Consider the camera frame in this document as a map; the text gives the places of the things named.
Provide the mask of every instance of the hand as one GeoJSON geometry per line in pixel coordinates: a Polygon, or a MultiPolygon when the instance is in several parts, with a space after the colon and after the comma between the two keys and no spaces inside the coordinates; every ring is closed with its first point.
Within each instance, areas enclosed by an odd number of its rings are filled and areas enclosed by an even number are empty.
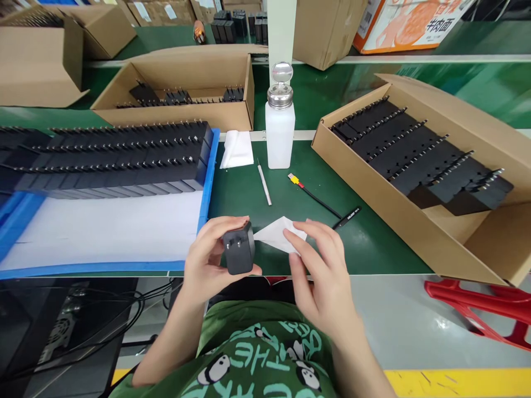
{"type": "Polygon", "coordinates": [[[284,236],[300,253],[289,254],[295,302],[303,315],[337,344],[352,339],[352,333],[363,333],[363,324],[356,313],[350,277],[345,263],[345,250],[339,235],[332,228],[312,220],[294,222],[296,229],[315,239],[321,255],[309,243],[285,229],[284,236]],[[311,286],[306,269],[314,279],[311,286]]]}
{"type": "Polygon", "coordinates": [[[249,217],[217,217],[210,219],[199,231],[190,246],[184,266],[184,283],[180,295],[185,302],[204,304],[233,282],[249,275],[261,275],[254,264],[251,272],[231,275],[220,266],[224,247],[221,237],[232,229],[241,228],[249,217]]]}

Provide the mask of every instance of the green t-shirt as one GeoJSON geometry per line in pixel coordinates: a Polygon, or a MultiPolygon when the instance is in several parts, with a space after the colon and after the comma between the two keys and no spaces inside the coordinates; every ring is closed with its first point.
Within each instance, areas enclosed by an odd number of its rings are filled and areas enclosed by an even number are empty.
{"type": "Polygon", "coordinates": [[[279,301],[224,301],[206,314],[197,357],[154,386],[111,398],[328,398],[336,393],[328,338],[279,301]]]}

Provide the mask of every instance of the dispenser bottle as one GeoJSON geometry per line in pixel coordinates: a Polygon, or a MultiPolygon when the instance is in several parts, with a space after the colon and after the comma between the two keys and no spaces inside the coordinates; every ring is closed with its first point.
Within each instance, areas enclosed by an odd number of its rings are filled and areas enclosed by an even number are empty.
{"type": "Polygon", "coordinates": [[[270,169],[287,169],[295,134],[295,110],[293,89],[286,82],[293,77],[293,68],[287,62],[279,62],[273,66],[272,75],[277,84],[267,90],[265,103],[267,163],[270,169]]]}

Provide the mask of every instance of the red plastic stool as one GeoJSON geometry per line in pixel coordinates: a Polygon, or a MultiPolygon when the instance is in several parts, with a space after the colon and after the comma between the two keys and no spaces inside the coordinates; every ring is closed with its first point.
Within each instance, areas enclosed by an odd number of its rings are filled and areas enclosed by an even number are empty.
{"type": "Polygon", "coordinates": [[[531,351],[531,344],[525,341],[531,325],[531,294],[513,287],[491,286],[495,296],[488,296],[464,290],[459,287],[459,281],[450,279],[426,281],[424,289],[430,297],[444,301],[466,317],[473,324],[470,332],[531,351]],[[516,320],[513,333],[507,337],[500,336],[472,312],[471,307],[516,320]]]}

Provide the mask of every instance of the metal pump lid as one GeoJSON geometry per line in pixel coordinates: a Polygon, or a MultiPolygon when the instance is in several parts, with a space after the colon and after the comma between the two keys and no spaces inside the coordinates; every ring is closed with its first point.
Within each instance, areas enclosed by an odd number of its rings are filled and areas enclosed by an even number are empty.
{"type": "Polygon", "coordinates": [[[267,102],[274,109],[286,109],[293,103],[293,89],[287,85],[293,77],[293,68],[287,62],[279,62],[273,66],[273,80],[277,84],[267,90],[267,102]]]}

